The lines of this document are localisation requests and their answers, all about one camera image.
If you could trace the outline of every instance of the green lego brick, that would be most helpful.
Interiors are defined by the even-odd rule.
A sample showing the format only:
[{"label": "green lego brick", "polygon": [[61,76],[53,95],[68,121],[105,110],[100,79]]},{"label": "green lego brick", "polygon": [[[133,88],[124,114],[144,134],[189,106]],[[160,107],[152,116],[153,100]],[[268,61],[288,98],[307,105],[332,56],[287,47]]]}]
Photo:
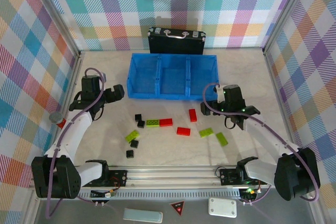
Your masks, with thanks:
[{"label": "green lego brick", "polygon": [[133,139],[136,139],[140,134],[138,131],[134,130],[132,131],[127,137],[125,137],[127,142],[131,142]]},{"label": "green lego brick", "polygon": [[227,142],[225,136],[222,134],[222,132],[217,133],[216,137],[217,137],[219,143],[221,144],[221,146],[225,146],[225,145],[228,144],[228,142]]},{"label": "green lego brick", "polygon": [[157,119],[147,120],[146,125],[147,125],[147,127],[159,127],[160,126],[160,120],[157,120]]},{"label": "green lego brick", "polygon": [[214,131],[212,130],[212,128],[207,128],[207,129],[202,130],[202,131],[199,132],[199,135],[201,137],[210,136],[211,134],[214,134]]}]

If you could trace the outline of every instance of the plaid wall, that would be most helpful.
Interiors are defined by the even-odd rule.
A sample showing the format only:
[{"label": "plaid wall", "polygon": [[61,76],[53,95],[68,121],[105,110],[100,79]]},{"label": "plaid wall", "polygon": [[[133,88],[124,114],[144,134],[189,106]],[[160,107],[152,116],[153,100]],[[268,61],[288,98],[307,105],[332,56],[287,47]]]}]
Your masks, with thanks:
[{"label": "plaid wall", "polygon": [[315,151],[336,222],[336,0],[299,0],[269,60],[296,142]]},{"label": "plaid wall", "polygon": [[17,223],[74,65],[40,0],[0,0],[0,223]]},{"label": "plaid wall", "polygon": [[54,0],[78,46],[89,50],[148,49],[149,26],[205,31],[207,48],[258,47],[286,1]]}]

